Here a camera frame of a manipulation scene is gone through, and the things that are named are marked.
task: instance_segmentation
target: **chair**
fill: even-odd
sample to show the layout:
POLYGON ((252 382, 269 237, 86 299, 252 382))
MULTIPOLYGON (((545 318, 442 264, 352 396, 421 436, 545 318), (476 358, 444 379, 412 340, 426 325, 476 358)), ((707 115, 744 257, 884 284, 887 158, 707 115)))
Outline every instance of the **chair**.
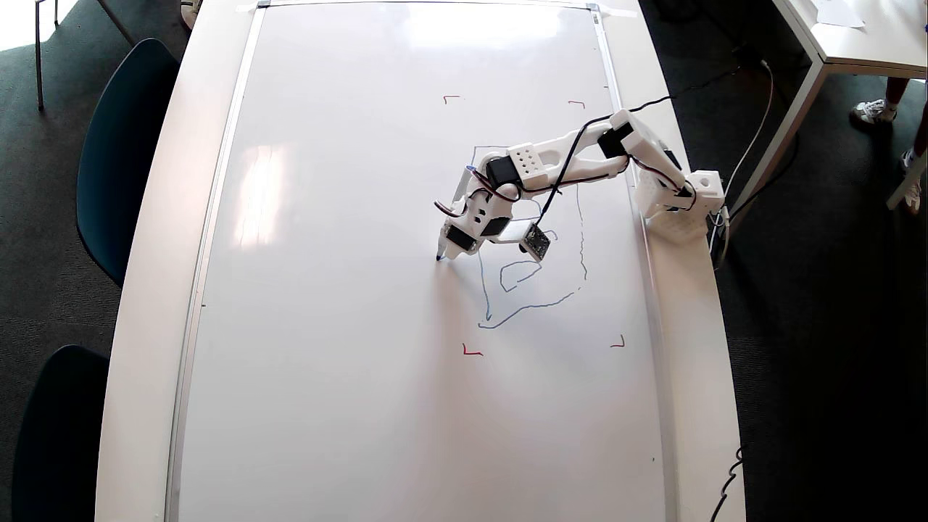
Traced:
MULTIPOLYGON (((39 37, 39 4, 44 1, 45 0, 35 0, 35 87, 39 91, 39 111, 45 110, 45 97, 42 95, 42 43, 39 37)), ((122 33, 122 37, 125 38, 126 42, 129 42, 130 46, 134 46, 135 39, 129 34, 125 26, 122 25, 122 22, 116 18, 110 6, 107 6, 104 0, 97 0, 97 3, 100 4, 100 7, 103 7, 103 11, 110 17, 116 29, 119 29, 119 32, 122 33)), ((58 26, 58 0, 55 0, 55 26, 58 26)))
POLYGON ((74 345, 45 363, 19 429, 14 522, 94 519, 109 368, 109 359, 74 345))
POLYGON ((163 43, 139 42, 110 78, 84 139, 77 231, 87 253, 121 287, 178 68, 163 43))

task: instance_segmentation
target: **floor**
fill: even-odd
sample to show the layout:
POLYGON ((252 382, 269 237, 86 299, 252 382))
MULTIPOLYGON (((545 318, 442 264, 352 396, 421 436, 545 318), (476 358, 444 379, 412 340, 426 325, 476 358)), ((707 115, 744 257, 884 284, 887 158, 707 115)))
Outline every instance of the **floor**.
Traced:
MULTIPOLYGON (((32 27, 27 4, 0 20, 0 33, 9 23, 32 27)), ((730 49, 746 40, 792 98, 808 62, 767 0, 641 4, 672 92, 733 67, 730 49)), ((176 0, 110 5, 136 37, 183 56, 176 0)), ((74 229, 74 183, 97 98, 129 47, 96 1, 61 6, 72 8, 43 44, 45 113, 35 109, 30 41, 0 38, 0 521, 9 519, 19 419, 43 361, 68 343, 109 353, 119 305, 74 229)), ((52 3, 41 8, 50 20, 52 3)), ((674 102, 694 168, 730 175, 768 86, 764 73, 741 72, 674 102)), ((925 89, 909 87, 893 132, 850 127, 849 108, 884 88, 881 78, 826 82, 793 166, 758 199, 716 273, 751 521, 893 519, 925 491, 928 212, 910 218, 883 204, 925 89)), ((778 96, 770 118, 784 112, 778 96)), ((721 487, 725 471, 706 480, 721 487)))

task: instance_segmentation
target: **white table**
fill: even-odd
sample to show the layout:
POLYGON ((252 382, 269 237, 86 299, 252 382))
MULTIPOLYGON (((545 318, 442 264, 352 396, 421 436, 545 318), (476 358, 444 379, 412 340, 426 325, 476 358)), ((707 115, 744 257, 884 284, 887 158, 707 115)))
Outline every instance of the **white table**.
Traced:
MULTIPOLYGON (((737 212, 767 183, 829 74, 925 77, 928 45, 922 0, 845 1, 864 20, 865 27, 854 29, 817 23, 818 11, 811 0, 773 0, 812 60, 812 65, 732 212, 737 212)), ((921 165, 915 164, 910 169, 909 176, 893 192, 886 206, 890 209, 896 207, 906 189, 924 172, 924 160, 922 157, 921 165)), ((749 210, 741 211, 741 219, 736 221, 736 225, 749 210)))
MULTIPOLYGON (((165 518, 178 369, 203 219, 251 25, 252 13, 236 6, 214 0, 200 12, 153 161, 113 341, 97 520, 165 518)), ((612 56, 623 102, 637 105, 666 94, 637 3, 611 7, 615 14, 604 21, 610 47, 636 49, 612 56)), ((641 115, 672 149, 683 151, 669 104, 641 115)), ((677 156, 686 166, 685 154, 677 156)), ((652 237, 649 243, 664 337, 657 372, 670 393, 661 422, 673 434, 664 453, 677 464, 676 484, 667 488, 676 499, 670 517, 705 520, 739 446, 715 279, 704 242, 677 247, 652 237)), ((740 480, 728 494, 719 519, 743 519, 740 480)))

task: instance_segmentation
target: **chair leg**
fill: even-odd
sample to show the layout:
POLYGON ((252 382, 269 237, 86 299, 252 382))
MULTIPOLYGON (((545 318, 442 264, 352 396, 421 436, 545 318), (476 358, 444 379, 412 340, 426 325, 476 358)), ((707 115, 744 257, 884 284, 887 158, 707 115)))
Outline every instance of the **chair leg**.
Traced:
POLYGON ((35 3, 35 87, 39 91, 39 111, 45 110, 42 96, 42 38, 39 36, 39 3, 35 3))
POLYGON ((110 20, 112 20, 113 25, 116 26, 116 29, 119 29, 119 32, 122 33, 122 37, 125 38, 125 41, 129 42, 130 46, 135 47, 135 40, 129 34, 129 32, 125 29, 125 26, 122 25, 122 22, 120 22, 119 19, 116 18, 116 15, 113 14, 112 10, 110 9, 110 6, 107 6, 107 3, 104 2, 103 0, 97 0, 97 3, 100 4, 101 7, 103 7, 104 11, 106 11, 107 16, 110 17, 110 20))

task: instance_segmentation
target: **person's foot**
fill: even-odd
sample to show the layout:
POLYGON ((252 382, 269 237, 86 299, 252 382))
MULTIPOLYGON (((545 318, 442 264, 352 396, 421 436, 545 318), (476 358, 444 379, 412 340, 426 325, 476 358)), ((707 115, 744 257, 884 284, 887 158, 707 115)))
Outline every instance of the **person's foot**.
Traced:
POLYGON ((885 99, 861 101, 851 109, 851 122, 863 127, 875 128, 891 124, 896 118, 896 109, 891 109, 885 99))
POLYGON ((202 3, 203 0, 180 0, 180 18, 190 30, 193 30, 193 24, 197 21, 202 3))
MULTIPOLYGON (((899 158, 899 166, 902 167, 902 176, 905 176, 909 172, 909 168, 912 166, 912 162, 915 161, 915 151, 913 149, 906 150, 902 153, 902 157, 899 158)), ((906 211, 911 215, 918 215, 919 210, 922 208, 922 181, 920 179, 915 180, 915 183, 912 183, 911 187, 906 190, 906 194, 902 197, 902 203, 906 207, 906 211)))

